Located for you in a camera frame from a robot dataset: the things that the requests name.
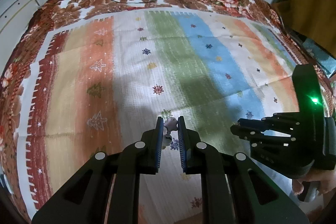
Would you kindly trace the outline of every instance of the yellow cloth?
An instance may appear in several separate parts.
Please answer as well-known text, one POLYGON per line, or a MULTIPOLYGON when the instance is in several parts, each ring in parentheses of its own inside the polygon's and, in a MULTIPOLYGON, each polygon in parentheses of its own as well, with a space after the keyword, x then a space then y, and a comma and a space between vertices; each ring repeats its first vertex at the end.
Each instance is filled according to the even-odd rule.
POLYGON ((285 25, 336 57, 336 0, 284 0, 273 4, 285 25))

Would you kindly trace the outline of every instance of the small figurine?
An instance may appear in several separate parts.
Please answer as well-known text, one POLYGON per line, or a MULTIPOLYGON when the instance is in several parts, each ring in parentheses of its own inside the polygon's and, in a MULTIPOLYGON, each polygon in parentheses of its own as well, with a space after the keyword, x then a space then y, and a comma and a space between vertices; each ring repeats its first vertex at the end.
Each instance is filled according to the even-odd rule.
POLYGON ((163 124, 163 126, 167 129, 167 133, 166 135, 164 135, 164 138, 162 140, 162 143, 163 143, 162 145, 164 146, 170 145, 170 142, 173 140, 170 133, 172 131, 177 131, 177 123, 178 121, 174 117, 169 117, 167 121, 163 124))

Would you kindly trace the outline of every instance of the bed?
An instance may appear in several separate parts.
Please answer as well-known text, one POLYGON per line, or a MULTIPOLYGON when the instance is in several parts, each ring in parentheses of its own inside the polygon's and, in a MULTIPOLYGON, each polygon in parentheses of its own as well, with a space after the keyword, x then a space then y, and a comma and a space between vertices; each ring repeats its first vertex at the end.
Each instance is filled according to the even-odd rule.
MULTIPOLYGON (((158 116, 183 115, 220 152, 248 154, 230 126, 298 111, 291 74, 306 63, 329 116, 329 80, 263 0, 48 0, 1 77, 0 161, 11 200, 31 221, 95 152, 122 151, 158 116)), ((182 173, 172 137, 159 173, 140 181, 140 224, 183 223, 202 211, 200 176, 182 173)), ((290 195, 289 179, 261 167, 290 195)))

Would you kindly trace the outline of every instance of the green stripe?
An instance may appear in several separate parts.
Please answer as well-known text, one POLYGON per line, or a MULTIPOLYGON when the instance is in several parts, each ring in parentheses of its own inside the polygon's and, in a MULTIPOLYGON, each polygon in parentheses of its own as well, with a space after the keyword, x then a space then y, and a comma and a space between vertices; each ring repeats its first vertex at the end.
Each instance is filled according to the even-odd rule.
POLYGON ((266 32, 263 27, 259 26, 258 24, 252 23, 252 25, 263 35, 263 37, 266 38, 267 42, 274 48, 277 55, 280 56, 286 62, 289 69, 293 71, 294 70, 293 64, 290 62, 287 56, 283 53, 283 51, 281 51, 278 48, 278 45, 274 42, 273 37, 268 32, 266 32))
POLYGON ((147 11, 145 17, 178 109, 191 109, 192 117, 190 111, 184 114, 187 126, 193 125, 203 141, 222 152, 234 154, 243 151, 240 140, 230 131, 232 121, 225 99, 177 20, 162 11, 147 11))

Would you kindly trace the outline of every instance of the finger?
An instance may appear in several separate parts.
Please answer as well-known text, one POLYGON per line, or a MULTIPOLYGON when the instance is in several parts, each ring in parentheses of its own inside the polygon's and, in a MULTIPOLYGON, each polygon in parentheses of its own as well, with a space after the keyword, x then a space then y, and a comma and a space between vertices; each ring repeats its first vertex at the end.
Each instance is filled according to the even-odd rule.
POLYGON ((321 185, 318 188, 319 192, 326 194, 336 188, 336 180, 321 181, 321 185))
POLYGON ((334 170, 320 170, 311 168, 307 175, 299 179, 302 181, 320 181, 320 180, 332 180, 335 176, 334 170))
POLYGON ((292 180, 292 189, 294 195, 300 195, 303 192, 303 185, 296 179, 292 180))

